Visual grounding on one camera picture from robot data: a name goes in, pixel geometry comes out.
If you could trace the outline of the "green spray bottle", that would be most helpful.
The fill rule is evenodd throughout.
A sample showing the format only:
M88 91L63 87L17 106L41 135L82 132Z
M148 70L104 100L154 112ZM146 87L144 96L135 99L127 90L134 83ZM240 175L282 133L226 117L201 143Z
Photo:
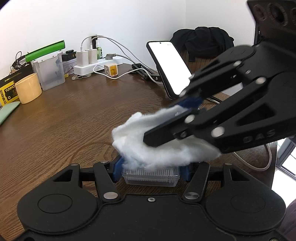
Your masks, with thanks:
M100 46L100 42L96 40L96 49L97 49L97 59L102 59L102 47Z

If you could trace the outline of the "white charger left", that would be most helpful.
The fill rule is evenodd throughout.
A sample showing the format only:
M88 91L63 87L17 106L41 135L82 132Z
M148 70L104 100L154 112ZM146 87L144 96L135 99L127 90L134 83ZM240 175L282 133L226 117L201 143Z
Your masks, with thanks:
M77 51L76 52L76 63L80 67L89 65L88 51Z

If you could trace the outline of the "black power adapter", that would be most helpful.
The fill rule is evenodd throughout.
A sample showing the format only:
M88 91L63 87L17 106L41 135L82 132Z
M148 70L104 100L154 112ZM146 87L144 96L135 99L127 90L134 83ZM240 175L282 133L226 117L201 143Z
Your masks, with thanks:
M75 58L76 58L76 51L74 51L74 50L68 50L62 54L62 61L63 62L70 61Z

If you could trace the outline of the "black clothing pile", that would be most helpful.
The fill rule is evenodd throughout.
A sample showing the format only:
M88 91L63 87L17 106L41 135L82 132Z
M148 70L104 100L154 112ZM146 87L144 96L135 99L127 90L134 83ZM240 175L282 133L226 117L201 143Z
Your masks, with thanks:
M180 29L173 33L170 42L180 53L188 53L189 62L195 62L196 58L213 59L234 47L234 38L218 27Z

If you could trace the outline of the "yellow black battery box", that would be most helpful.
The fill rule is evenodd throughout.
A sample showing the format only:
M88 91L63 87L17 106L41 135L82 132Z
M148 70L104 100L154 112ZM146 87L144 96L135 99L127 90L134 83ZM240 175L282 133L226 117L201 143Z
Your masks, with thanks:
M18 99L15 84L33 73L32 65L29 63L25 67L0 80L1 106L5 106Z

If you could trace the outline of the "white charger right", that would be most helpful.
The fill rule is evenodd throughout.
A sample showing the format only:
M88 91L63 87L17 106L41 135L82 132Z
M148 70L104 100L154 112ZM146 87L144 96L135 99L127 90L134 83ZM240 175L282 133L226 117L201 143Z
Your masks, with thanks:
M89 64L97 63L97 50L96 49L88 49L88 61Z

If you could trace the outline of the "smartphone lit screen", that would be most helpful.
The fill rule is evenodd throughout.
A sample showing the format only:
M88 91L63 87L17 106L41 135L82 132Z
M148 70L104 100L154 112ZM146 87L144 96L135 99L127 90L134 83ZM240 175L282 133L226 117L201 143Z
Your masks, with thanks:
M171 99L178 98L189 85L192 75L180 53L170 41L149 41L146 47L162 78L167 95Z

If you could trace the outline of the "clear floss pick box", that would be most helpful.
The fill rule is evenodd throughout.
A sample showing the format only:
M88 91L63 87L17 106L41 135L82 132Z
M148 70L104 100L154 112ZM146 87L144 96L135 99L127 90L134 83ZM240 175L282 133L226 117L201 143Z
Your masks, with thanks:
M128 185L175 187L180 178L179 167L147 171L143 168L136 170L123 169L122 177Z

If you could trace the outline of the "white charger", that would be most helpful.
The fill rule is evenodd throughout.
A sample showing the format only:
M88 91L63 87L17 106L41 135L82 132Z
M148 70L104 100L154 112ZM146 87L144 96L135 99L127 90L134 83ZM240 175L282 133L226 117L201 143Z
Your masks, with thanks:
M96 49L88 49L88 61L89 64L97 63L97 50Z
M77 51L76 52L76 63L80 67L89 65L88 51Z

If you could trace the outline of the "white power strip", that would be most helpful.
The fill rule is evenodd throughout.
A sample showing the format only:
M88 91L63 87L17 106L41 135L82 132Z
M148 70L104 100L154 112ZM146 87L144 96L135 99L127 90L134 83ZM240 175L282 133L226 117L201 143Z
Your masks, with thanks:
M105 59L99 59L97 63L94 64L89 64L87 66L74 66L74 74L83 76L83 75L87 75L90 73L93 73L93 68L97 65L97 67L95 68L96 70L103 70L104 66L110 63L116 63L117 65L121 65L123 64L124 58L123 57L119 57L119 56L115 56L113 57L112 60L105 60Z

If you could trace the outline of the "green folded cloth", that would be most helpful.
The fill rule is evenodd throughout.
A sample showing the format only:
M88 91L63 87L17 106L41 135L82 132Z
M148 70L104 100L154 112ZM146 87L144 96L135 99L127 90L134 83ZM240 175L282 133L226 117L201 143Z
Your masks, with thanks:
M6 120L6 118L20 105L20 101L8 103L0 110L0 125Z

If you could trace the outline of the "clear container green lid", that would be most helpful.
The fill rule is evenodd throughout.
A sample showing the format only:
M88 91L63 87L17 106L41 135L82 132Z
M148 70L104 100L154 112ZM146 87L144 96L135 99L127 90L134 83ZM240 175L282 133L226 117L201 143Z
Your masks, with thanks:
M65 82L62 63L62 50L64 48L65 42L62 40L25 55L25 60L27 63L31 63L43 91Z

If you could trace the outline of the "white cotton wad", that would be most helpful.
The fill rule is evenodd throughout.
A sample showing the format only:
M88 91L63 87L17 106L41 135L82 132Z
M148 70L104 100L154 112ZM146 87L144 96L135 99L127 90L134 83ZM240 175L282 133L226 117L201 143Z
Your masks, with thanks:
M156 170L208 162L221 155L219 149L189 131L173 134L170 130L180 117L186 118L187 108L175 105L155 113L134 113L124 124L114 128L112 145L123 157L123 166L135 170Z

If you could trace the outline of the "yellow white plug cube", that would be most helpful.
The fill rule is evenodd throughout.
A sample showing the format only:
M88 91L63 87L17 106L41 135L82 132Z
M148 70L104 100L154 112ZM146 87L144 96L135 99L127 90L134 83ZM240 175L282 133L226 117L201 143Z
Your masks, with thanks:
M118 66L116 63L107 63L104 65L104 71L109 77L115 77L118 75Z

